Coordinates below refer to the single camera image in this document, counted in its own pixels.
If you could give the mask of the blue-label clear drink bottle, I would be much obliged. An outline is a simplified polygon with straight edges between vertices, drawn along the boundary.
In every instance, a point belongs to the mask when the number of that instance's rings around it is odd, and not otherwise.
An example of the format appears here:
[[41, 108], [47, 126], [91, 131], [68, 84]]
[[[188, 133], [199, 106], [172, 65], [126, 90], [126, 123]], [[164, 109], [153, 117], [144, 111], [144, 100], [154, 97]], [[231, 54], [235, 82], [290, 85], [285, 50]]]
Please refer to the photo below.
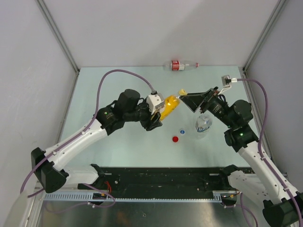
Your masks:
[[213, 120], [207, 113], [201, 114], [195, 123], [195, 134], [198, 139], [204, 138], [212, 126]]

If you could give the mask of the pale yellow bottle cap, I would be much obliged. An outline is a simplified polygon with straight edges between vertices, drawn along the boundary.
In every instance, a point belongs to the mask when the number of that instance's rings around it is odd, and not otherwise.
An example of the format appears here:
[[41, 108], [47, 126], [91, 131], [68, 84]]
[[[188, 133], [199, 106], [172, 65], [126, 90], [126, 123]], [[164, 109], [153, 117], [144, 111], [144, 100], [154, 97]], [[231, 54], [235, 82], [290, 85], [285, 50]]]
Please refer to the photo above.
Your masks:
[[180, 96], [185, 96], [185, 95], [187, 95], [187, 92], [184, 89], [181, 89], [181, 90], [178, 91], [178, 94]]

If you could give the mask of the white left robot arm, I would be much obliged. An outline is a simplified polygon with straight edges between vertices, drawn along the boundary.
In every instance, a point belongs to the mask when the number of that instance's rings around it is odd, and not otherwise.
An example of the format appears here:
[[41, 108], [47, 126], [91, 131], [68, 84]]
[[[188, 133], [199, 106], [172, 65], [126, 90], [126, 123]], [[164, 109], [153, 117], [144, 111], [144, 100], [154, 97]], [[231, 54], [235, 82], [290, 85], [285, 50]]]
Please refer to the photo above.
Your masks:
[[165, 101], [161, 94], [146, 98], [127, 89], [119, 98], [93, 116], [91, 121], [66, 140], [46, 149], [31, 152], [32, 168], [46, 193], [53, 193], [68, 184], [89, 184], [94, 189], [105, 183], [104, 173], [96, 164], [80, 168], [67, 164], [91, 144], [123, 128], [126, 122], [139, 122], [146, 131], [161, 127], [161, 113]]

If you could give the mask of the yellow juice bottle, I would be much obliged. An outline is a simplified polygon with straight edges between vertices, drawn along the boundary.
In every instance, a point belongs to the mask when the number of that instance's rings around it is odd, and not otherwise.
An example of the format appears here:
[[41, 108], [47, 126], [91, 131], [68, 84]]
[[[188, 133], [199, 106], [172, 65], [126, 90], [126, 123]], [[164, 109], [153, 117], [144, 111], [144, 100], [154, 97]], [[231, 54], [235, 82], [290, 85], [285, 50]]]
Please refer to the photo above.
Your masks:
[[178, 107], [178, 105], [180, 104], [179, 97], [180, 95], [170, 95], [165, 99], [165, 108], [160, 116], [161, 122]]

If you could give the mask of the clear red-label water bottle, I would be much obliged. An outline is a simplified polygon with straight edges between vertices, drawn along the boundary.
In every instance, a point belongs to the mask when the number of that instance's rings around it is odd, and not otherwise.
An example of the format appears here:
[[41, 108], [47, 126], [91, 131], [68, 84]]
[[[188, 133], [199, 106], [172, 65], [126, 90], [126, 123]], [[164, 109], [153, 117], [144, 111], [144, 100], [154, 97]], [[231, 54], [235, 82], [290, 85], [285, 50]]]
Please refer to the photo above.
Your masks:
[[167, 63], [164, 63], [163, 67], [165, 70], [169, 71], [185, 71], [198, 68], [199, 63], [191, 61], [171, 60]]

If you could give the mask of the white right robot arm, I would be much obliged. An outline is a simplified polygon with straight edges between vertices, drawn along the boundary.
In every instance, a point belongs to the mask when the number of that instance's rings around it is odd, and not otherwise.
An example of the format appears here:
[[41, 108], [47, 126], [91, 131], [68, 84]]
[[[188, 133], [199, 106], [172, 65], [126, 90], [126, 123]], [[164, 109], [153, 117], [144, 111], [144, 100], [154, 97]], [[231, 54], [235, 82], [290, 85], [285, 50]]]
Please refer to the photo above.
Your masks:
[[240, 190], [262, 209], [271, 227], [303, 225], [303, 194], [278, 170], [262, 148], [261, 139], [249, 125], [251, 104], [237, 100], [229, 106], [217, 88], [201, 93], [183, 93], [180, 100], [192, 111], [210, 112], [227, 126], [225, 142], [251, 167], [256, 178], [249, 178], [235, 165], [230, 165], [219, 176], [218, 184], [224, 190]]

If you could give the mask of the red bottle cap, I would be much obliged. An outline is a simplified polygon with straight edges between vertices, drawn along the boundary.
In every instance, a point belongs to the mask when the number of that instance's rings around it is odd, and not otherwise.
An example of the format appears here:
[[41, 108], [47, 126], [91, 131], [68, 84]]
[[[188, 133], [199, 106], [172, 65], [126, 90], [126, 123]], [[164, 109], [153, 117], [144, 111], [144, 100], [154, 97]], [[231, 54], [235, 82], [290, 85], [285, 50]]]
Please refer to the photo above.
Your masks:
[[172, 137], [172, 141], [173, 141], [174, 143], [177, 143], [177, 142], [179, 141], [178, 136], [173, 136], [173, 137]]

